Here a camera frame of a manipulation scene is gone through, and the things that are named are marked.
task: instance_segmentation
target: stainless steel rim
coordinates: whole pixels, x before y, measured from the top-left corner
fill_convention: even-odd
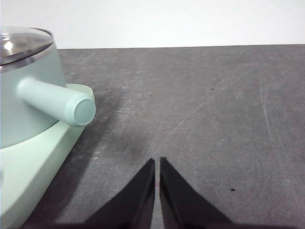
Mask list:
[[[53,34],[48,30],[43,30],[43,29],[38,29],[38,28],[33,28],[33,29],[37,29],[37,30],[47,32],[53,38]],[[1,65],[0,66],[0,74],[7,73],[7,72],[10,72],[10,71],[25,67],[25,66],[27,66],[31,63],[34,63],[34,62],[42,59],[43,57],[47,56],[48,54],[50,54],[55,49],[56,49],[56,45],[55,45],[55,42],[53,41],[53,43],[49,47],[47,47],[46,49],[44,49],[41,52],[38,52],[38,53],[36,53],[32,56],[26,57],[24,59],[17,60],[15,62],[10,62],[10,63]]]

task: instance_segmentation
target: cylindrical handle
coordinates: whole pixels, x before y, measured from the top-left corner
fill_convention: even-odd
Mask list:
[[[95,103],[85,93],[24,79],[18,85],[19,96],[28,104],[72,126],[87,125],[95,116]]]

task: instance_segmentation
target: scratch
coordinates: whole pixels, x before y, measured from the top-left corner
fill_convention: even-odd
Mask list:
[[[264,111],[264,116],[265,116],[265,122],[266,122],[268,136],[269,136],[269,141],[270,141],[270,144],[271,144],[271,147],[272,147],[272,151],[274,152],[276,162],[277,162],[278,166],[280,167],[280,169],[282,171],[282,167],[281,167],[281,164],[280,164],[279,159],[278,159],[277,150],[276,150],[276,148],[273,144],[273,137],[272,137],[272,132],[271,132],[271,129],[270,129],[270,124],[269,124],[268,114],[267,114],[267,109],[266,109],[266,99],[265,99],[265,96],[263,96],[262,81],[260,81],[259,91],[260,91],[260,94],[261,94],[261,101],[262,101],[262,106],[263,106],[263,111]]]
[[[264,111],[264,115],[265,115],[265,122],[266,122],[267,131],[268,131],[268,135],[269,135],[269,140],[271,142],[271,147],[272,147],[272,149],[274,151],[275,147],[274,147],[273,142],[272,142],[272,137],[271,137],[272,133],[271,133],[271,129],[270,129],[270,125],[269,125],[269,120],[268,120],[268,115],[267,115],[266,100],[265,100],[265,97],[263,96],[262,82],[259,85],[259,91],[260,91],[260,94],[261,94],[261,101],[262,101],[263,111]]]
[[[238,80],[240,80],[241,78],[246,77],[247,75],[243,75],[238,77],[236,80],[232,81],[231,83],[229,83],[226,87],[222,88],[221,90],[219,90],[218,92],[216,92],[214,95],[212,95],[211,97],[207,98],[206,101],[204,101],[202,104],[200,104],[196,109],[194,109],[192,112],[190,112],[165,138],[164,140],[159,144],[158,148],[154,151],[154,154],[156,152],[158,152],[158,150],[160,149],[160,147],[163,145],[163,143],[171,136],[173,135],[173,133],[176,132],[176,130],[183,124],[185,123],[185,121],[191,117],[193,114],[195,114],[203,105],[207,104],[208,102],[210,102],[210,100],[214,99],[218,94],[220,94],[221,92],[223,92],[224,90],[226,90],[227,88],[229,88],[230,86],[232,86],[234,83],[236,83]]]

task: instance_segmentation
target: gray table surface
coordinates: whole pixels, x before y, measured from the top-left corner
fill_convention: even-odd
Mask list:
[[[27,224],[82,222],[166,156],[233,221],[305,228],[305,45],[59,54],[97,113]]]

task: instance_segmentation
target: mint green pot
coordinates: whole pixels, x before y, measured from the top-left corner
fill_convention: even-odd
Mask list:
[[[61,120],[87,125],[95,103],[67,89],[53,35],[23,27],[1,27],[0,147],[42,133]]]

